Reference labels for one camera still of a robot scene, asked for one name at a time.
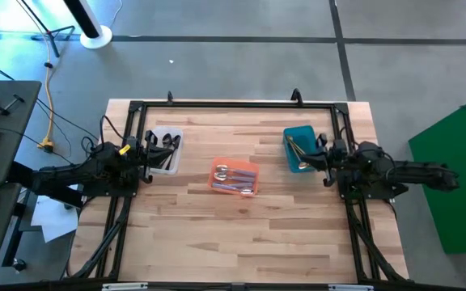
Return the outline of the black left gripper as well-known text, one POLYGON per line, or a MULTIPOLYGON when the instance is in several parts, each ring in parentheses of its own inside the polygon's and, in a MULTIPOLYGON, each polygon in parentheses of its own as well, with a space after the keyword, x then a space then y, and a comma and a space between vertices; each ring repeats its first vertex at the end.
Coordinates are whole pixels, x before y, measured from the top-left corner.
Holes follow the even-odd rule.
MULTIPOLYGON (((142 144, 142 140, 138 138, 137 140, 137 170, 138 178, 143 182, 150 184, 153 182, 153 175, 150 173, 150 146, 152 141, 156 141, 155 135, 151 130, 145 131, 144 141, 145 145, 142 144)), ((154 154, 163 156, 168 155, 166 158, 160 159, 157 163, 154 164, 155 167, 169 167, 172 164, 173 160, 173 148, 161 148, 158 146, 154 147, 154 154)))

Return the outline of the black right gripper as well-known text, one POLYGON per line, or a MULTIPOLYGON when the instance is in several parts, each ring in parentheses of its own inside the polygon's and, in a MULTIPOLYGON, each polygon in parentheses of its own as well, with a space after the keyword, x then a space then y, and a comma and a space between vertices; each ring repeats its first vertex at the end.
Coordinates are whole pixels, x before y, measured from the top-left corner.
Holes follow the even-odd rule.
POLYGON ((327 147, 327 143, 327 135, 325 133, 320 133, 316 138, 316 145, 319 153, 307 154, 299 151, 299 157, 302 160, 320 158, 320 160, 304 161, 309 165, 309 167, 300 170, 305 171, 315 169, 316 171, 324 171, 325 178, 323 179, 323 184, 325 187, 331 187, 337 181, 337 177, 333 169, 337 169, 342 160, 343 140, 341 138, 335 138, 333 140, 333 145, 330 148, 327 147))

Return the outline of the clear plastic bin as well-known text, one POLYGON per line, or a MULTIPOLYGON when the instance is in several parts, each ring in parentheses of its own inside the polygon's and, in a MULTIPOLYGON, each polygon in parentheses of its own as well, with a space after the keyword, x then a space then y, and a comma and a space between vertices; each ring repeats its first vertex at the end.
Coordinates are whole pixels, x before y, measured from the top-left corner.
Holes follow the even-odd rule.
POLYGON ((164 167, 152 167, 150 169, 150 171, 155 174, 174 175, 177 172, 178 166, 180 163, 180 156, 181 156, 181 151, 183 148, 183 137, 184 137, 183 131, 178 128, 159 126, 159 127, 153 128, 152 133, 158 138, 156 142, 156 145, 158 147, 168 146, 170 148, 172 148, 172 138, 176 135, 181 135, 182 140, 180 143, 180 148, 178 149, 177 154, 176 154, 175 165, 172 166, 171 170, 166 171, 164 167))

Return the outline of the thin gold spoon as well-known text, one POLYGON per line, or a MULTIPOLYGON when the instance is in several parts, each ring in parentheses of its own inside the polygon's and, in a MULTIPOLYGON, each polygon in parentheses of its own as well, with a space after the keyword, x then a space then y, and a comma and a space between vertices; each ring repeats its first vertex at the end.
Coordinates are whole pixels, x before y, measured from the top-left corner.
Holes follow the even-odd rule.
POLYGON ((299 157, 299 151, 303 151, 301 148, 299 148, 297 146, 297 144, 293 141, 292 137, 290 137, 290 139, 288 140, 289 144, 290 144, 290 147, 292 148, 292 150, 294 151, 297 159, 299 160, 299 165, 298 165, 298 168, 299 169, 304 169, 304 168, 307 168, 309 167, 309 165, 304 162, 300 157, 299 157))

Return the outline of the teal plastic bin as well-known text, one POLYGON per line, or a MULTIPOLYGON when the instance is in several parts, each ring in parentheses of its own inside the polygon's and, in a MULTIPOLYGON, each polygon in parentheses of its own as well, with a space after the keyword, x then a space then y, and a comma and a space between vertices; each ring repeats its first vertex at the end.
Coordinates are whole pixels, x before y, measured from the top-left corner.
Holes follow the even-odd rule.
POLYGON ((285 128, 283 130, 282 140, 283 140, 283 145, 284 145, 284 149, 286 152, 288 166, 291 172, 302 173, 302 172, 315 171, 315 169, 305 170, 305 171, 301 171, 300 169, 298 169, 299 161, 288 142, 290 137, 294 138, 294 141, 305 151, 305 153, 307 154, 317 153, 318 149, 316 146, 316 135, 315 135, 314 129, 310 125, 285 128))

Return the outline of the orange plastic bin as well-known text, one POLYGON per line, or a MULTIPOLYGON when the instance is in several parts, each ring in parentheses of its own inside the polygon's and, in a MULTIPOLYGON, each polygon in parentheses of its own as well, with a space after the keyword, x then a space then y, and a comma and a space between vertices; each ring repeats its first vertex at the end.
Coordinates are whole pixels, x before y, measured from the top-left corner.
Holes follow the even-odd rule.
POLYGON ((258 192, 260 167, 252 162, 233 158, 214 158, 208 186, 225 194, 254 197, 258 192))

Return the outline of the black desk support beam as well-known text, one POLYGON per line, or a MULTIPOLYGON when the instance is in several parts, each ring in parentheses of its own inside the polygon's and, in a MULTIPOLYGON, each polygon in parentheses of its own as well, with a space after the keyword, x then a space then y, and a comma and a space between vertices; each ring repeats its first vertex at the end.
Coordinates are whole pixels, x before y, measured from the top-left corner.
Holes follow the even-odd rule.
POLYGON ((55 185, 54 183, 42 183, 34 176, 34 170, 13 162, 7 173, 6 181, 9 183, 18 183, 21 186, 31 190, 38 196, 47 196, 64 205, 80 209, 83 206, 82 194, 66 185, 55 185))

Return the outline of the white paper sheet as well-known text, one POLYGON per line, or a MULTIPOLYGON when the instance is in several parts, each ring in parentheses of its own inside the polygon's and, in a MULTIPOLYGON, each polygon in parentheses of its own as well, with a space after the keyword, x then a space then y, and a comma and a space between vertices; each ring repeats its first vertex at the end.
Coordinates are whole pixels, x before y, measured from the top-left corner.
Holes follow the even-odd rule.
POLYGON ((78 214, 74 208, 66 209, 61 202, 47 196, 38 196, 32 214, 31 226, 39 226, 46 243, 76 231, 78 214))

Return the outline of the white round lamp base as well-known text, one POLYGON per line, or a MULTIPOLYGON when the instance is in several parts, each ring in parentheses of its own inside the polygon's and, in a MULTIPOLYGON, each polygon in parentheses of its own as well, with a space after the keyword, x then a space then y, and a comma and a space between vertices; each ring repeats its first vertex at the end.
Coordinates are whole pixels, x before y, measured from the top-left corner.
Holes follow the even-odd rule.
POLYGON ((101 49, 112 40, 110 27, 101 25, 87 0, 63 0, 82 30, 80 43, 86 49, 101 49))

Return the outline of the green board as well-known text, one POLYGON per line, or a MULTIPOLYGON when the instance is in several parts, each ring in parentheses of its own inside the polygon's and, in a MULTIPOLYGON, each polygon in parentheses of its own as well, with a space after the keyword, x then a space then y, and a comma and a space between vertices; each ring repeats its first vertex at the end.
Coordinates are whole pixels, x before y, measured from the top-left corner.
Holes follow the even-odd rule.
POLYGON ((409 139, 416 162, 445 162, 459 174, 452 192, 424 188, 443 250, 466 253, 466 104, 409 139))

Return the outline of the black tripod stand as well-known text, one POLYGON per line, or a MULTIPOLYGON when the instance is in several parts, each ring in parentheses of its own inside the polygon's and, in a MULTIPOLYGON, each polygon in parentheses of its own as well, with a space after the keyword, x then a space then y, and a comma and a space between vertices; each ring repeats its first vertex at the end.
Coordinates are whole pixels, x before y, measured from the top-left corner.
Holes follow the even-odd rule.
POLYGON ((63 36, 63 41, 68 41, 72 36, 75 27, 73 25, 61 27, 58 29, 50 30, 44 24, 44 22, 39 18, 35 11, 26 3, 25 0, 15 0, 28 18, 34 23, 38 32, 44 37, 44 40, 48 46, 48 49, 56 58, 61 56, 58 46, 56 44, 57 40, 61 40, 63 36))

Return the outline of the black aluminium rig frame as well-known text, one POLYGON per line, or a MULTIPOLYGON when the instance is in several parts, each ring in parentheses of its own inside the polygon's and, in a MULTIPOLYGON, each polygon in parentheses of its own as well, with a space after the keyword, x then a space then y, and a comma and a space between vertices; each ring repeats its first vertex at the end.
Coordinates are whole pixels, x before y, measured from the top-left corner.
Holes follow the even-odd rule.
POLYGON ((381 200, 341 198, 323 185, 323 174, 294 174, 282 142, 285 128, 310 125, 347 141, 376 141, 367 103, 114 99, 108 103, 116 131, 139 134, 159 126, 183 131, 174 175, 156 175, 127 201, 99 197, 82 211, 70 253, 70 270, 90 259, 114 217, 126 227, 104 252, 96 276, 146 282, 148 290, 328 291, 328 285, 389 288, 358 238, 347 209, 367 228, 392 268, 408 270, 392 207, 381 200), (216 192, 208 186, 214 158, 260 167, 254 197, 216 192))

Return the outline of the silver metal bracket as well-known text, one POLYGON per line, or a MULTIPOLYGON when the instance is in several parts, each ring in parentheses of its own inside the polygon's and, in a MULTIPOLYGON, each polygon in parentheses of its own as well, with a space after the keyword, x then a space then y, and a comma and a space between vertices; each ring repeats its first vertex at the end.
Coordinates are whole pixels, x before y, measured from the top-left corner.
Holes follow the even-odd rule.
POLYGON ((146 291, 148 284, 146 282, 117 282, 103 284, 101 291, 146 291))
POLYGON ((375 291, 375 289, 371 285, 331 284, 328 285, 328 291, 375 291))

